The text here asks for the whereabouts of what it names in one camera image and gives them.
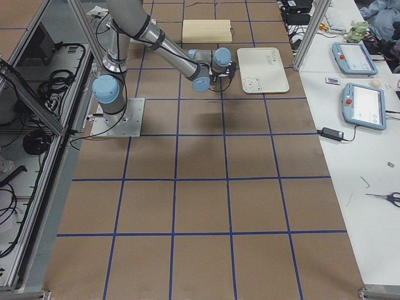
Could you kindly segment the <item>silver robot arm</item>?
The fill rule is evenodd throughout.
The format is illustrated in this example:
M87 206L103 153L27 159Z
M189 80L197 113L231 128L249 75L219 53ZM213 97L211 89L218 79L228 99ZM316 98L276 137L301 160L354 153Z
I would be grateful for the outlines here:
M192 88L203 93L217 78L233 80L236 63L225 47L213 50L192 49L184 52L166 33L151 22L142 1L107 1L111 17L110 39L102 65L109 73L122 74L127 70L126 59L130 40L135 40L154 53L192 82Z

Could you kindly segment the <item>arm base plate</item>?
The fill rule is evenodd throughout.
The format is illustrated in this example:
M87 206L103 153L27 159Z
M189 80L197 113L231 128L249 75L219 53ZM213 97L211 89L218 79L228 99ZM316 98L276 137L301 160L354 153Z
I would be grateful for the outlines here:
M138 138L141 135L144 98L129 98L126 110L119 114L104 114L100 104L96 113L101 116L94 118L91 136L94 138Z

